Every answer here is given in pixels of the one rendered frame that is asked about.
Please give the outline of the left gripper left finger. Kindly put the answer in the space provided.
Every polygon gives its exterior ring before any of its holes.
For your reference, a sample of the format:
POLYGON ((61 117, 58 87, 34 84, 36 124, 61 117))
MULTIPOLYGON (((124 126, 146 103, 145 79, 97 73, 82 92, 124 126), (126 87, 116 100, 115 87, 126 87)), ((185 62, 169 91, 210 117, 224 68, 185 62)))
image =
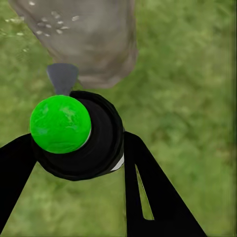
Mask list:
POLYGON ((0 234, 36 162, 31 134, 0 148, 0 234))

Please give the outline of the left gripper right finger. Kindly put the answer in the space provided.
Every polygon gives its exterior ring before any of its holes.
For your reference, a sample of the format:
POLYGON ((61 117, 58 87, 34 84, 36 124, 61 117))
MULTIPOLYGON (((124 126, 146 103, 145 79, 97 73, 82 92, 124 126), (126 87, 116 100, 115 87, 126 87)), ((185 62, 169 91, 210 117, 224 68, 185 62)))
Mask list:
POLYGON ((143 140, 124 132, 127 237, 207 237, 143 140), (143 217, 137 165, 154 216, 143 217))

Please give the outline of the pesticide atomizer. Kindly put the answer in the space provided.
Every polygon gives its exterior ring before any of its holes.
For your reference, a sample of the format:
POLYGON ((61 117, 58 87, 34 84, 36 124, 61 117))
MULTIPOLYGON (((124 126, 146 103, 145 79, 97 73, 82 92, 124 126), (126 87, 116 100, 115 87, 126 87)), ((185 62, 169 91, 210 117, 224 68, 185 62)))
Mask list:
POLYGON ((46 72, 57 95, 41 101, 30 118, 36 160, 69 181, 119 169, 124 163, 124 128, 115 106, 99 94, 72 91, 79 75, 75 65, 56 62, 46 72))

